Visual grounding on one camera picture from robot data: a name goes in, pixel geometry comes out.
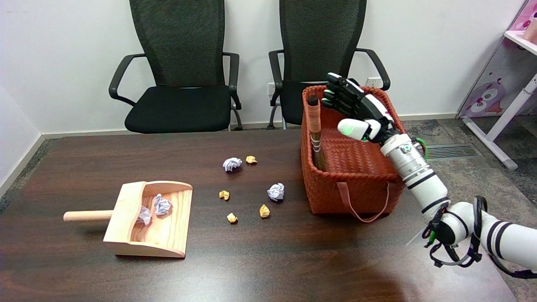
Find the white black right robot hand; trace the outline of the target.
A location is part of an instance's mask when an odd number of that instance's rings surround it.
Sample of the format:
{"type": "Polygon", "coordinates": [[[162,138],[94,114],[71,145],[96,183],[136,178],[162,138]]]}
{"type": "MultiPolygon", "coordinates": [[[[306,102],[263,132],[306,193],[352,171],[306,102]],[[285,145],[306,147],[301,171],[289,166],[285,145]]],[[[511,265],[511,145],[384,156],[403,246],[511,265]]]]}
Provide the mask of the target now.
{"type": "Polygon", "coordinates": [[[343,115],[337,125],[341,134],[380,145],[401,134],[387,107],[357,82],[334,73],[328,73],[327,79],[322,105],[343,115]]]}

